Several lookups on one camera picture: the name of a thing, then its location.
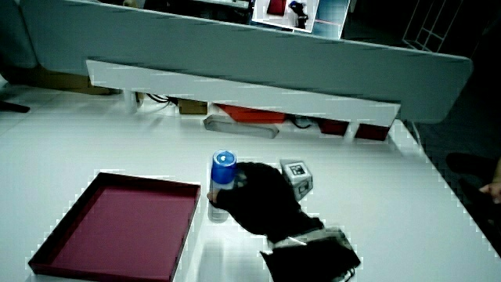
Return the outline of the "person's right hand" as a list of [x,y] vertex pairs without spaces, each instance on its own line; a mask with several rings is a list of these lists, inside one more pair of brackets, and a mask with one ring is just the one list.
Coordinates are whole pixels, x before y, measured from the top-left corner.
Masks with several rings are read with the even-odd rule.
[[246,231],[264,235],[274,244],[324,228],[318,218],[301,210],[289,183],[278,169],[267,164],[237,163],[233,188],[214,189],[207,198]]

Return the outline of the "person's left hand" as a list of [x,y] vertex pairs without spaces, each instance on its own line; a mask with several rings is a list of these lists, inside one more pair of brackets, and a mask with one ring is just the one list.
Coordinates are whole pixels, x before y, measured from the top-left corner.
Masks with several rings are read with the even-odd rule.
[[501,160],[496,163],[493,173],[492,181],[479,189],[481,193],[487,194],[491,197],[494,204],[500,204],[500,190],[501,190]]

